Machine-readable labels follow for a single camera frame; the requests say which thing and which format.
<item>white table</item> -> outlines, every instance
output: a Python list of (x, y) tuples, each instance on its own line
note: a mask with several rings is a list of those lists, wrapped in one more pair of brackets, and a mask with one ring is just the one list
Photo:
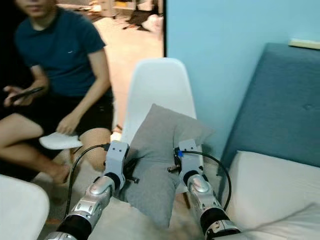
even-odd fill
[(36, 240), (49, 214), (39, 186), (0, 174), (0, 239)]

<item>robotic arm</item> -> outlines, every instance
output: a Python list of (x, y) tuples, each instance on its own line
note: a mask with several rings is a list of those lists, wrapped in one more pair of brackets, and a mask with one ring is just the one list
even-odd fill
[[(195, 151), (193, 139), (179, 143), (179, 151)], [(240, 233), (218, 202), (215, 192), (203, 172), (199, 155), (181, 154), (179, 177), (190, 193), (190, 203), (195, 208), (206, 240)]]
[[(196, 143), (191, 139), (180, 142), (178, 150), (194, 151), (196, 149)], [(102, 211), (108, 206), (111, 196), (125, 185), (123, 168), (128, 150), (129, 146), (126, 143), (113, 141), (110, 144), (103, 175), (89, 186), (85, 195), (58, 229), (50, 233), (45, 240), (88, 239)], [(213, 240), (217, 237), (240, 233), (218, 202), (212, 186), (203, 173), (204, 168), (200, 157), (186, 153), (181, 154), (180, 158), (179, 177), (190, 193), (190, 202), (195, 208), (205, 239)]]
[(126, 143), (113, 141), (110, 144), (103, 175), (95, 179), (58, 229), (50, 233), (45, 240), (88, 239), (111, 196), (125, 185), (123, 167), (128, 150)]

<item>light blue wall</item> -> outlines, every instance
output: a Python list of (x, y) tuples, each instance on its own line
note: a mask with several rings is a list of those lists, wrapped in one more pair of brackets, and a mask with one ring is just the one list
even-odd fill
[(265, 43), (320, 41), (320, 0), (167, 0), (168, 56), (189, 73), (198, 119), (221, 157)]

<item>black cable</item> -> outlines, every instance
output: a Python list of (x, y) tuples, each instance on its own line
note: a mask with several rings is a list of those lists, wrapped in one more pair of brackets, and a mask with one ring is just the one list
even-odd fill
[(137, 158), (134, 158), (132, 160), (130, 160), (129, 162), (127, 162), (124, 166), (123, 166), (123, 175), (124, 177), (127, 179), (127, 178), (130, 178), (132, 177), (132, 174), (135, 170), (135, 167), (138, 163), (138, 160)]
[(70, 202), (71, 202), (71, 195), (72, 195), (72, 187), (73, 187), (73, 182), (74, 182), (74, 172), (75, 169), (79, 163), (79, 161), (81, 160), (81, 158), (89, 151), (91, 151), (92, 149), (96, 149), (96, 148), (105, 148), (105, 144), (100, 144), (100, 145), (94, 145), (91, 146), (89, 148), (87, 148), (86, 150), (84, 150), (75, 160), (74, 164), (72, 165), (72, 169), (70, 172), (70, 179), (69, 179), (69, 189), (68, 189), (68, 200), (66, 202), (66, 207), (65, 207), (65, 212), (64, 212), (64, 217), (66, 218), (66, 216), (69, 213), (69, 209), (70, 209)]
[(181, 151), (184, 154), (198, 154), (198, 155), (202, 155), (206, 158), (209, 158), (213, 161), (215, 161), (217, 164), (219, 164), (219, 166), (222, 168), (222, 170), (224, 171), (226, 178), (228, 179), (228, 185), (229, 185), (229, 192), (228, 192), (228, 198), (226, 199), (225, 205), (224, 205), (224, 210), (227, 210), (227, 207), (229, 205), (230, 199), (231, 199), (231, 193), (232, 193), (232, 189), (231, 189), (231, 179), (230, 179), (230, 175), (228, 173), (228, 170), (226, 169), (226, 167), (215, 157), (210, 156), (209, 154), (205, 154), (203, 152), (199, 152), (199, 151)]
[(73, 152), (73, 154), (76, 154), (81, 148), (82, 148), (82, 146), (78, 147), (78, 148)]

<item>blue upholstered headboard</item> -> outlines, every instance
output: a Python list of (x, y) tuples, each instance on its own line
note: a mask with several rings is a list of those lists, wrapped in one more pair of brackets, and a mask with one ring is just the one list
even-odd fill
[(237, 150), (320, 167), (320, 51), (267, 44), (221, 161)]

